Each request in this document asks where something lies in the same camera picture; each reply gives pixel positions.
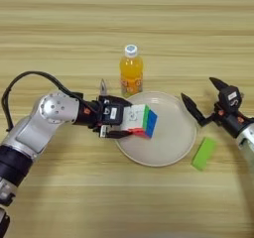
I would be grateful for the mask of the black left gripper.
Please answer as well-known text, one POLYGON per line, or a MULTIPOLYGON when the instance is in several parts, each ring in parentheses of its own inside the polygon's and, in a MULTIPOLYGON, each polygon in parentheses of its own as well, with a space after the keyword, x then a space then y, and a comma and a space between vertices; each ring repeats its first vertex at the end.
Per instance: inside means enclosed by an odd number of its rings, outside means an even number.
MULTIPOLYGON (((132 103, 125 98, 110 96, 111 102, 121 104, 124 107, 132 106, 132 103)), ((91 102, 80 102, 74 125, 87 126, 93 132, 97 132, 100 138, 121 139, 132 135, 130 131, 109 131, 103 124, 103 103, 99 100, 91 102)))

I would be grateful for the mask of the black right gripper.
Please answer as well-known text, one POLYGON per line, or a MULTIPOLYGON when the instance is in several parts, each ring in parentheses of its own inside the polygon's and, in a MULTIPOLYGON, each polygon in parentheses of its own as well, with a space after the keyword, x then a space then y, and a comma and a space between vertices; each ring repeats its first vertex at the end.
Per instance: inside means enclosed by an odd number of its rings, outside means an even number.
MULTIPOLYGON (((209 80, 218 91, 228 86, 227 83, 215 77, 211 77, 209 80)), ((181 97, 186 109, 199 126, 203 127, 214 121, 218 126, 223 127, 234 139, 236 139, 244 129, 254 123, 254 118, 248 118, 239 111, 228 113, 224 110, 218 110, 214 113, 214 116, 210 115, 204 117, 191 98, 183 93, 181 94, 181 97)))

